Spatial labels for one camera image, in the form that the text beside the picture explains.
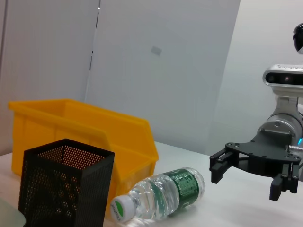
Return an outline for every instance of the water bottle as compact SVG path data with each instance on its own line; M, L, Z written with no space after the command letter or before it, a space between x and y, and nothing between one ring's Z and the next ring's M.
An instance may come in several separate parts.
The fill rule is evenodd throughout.
M125 222L134 217L159 219L200 200L205 191L202 175L192 168L147 177L128 194L110 203L114 221Z

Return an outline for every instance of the green bottle label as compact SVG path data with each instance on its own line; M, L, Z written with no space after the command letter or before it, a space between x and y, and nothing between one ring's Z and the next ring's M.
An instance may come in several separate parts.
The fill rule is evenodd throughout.
M186 207L197 200L199 196L199 185L191 172L186 169L177 169L164 174L169 176L178 188L180 203L177 209Z

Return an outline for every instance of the black mesh pencil holder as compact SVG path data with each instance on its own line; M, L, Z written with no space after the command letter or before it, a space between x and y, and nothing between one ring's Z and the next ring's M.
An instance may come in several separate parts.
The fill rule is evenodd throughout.
M26 227L102 227L114 153L60 140L24 153L19 211Z

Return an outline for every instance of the white bottle cap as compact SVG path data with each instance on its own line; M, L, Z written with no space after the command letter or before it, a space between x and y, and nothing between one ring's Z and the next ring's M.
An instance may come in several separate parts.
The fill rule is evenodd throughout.
M120 195L110 203L110 214L116 222L125 222L132 219L136 215L136 208L131 197L128 195Z

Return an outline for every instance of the table surface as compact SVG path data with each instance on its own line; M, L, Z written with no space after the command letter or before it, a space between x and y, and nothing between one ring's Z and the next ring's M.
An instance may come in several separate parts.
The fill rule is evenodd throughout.
M160 221L133 219L119 226L140 227L301 227L303 224L303 183L298 193L283 192L279 201L270 201L272 178L230 168L218 184L211 183L209 156L156 143L160 156L155 174L181 167L198 170L206 191L197 205ZM12 173L11 154L0 157L0 197L17 208L20 177ZM104 226L116 224L105 220Z

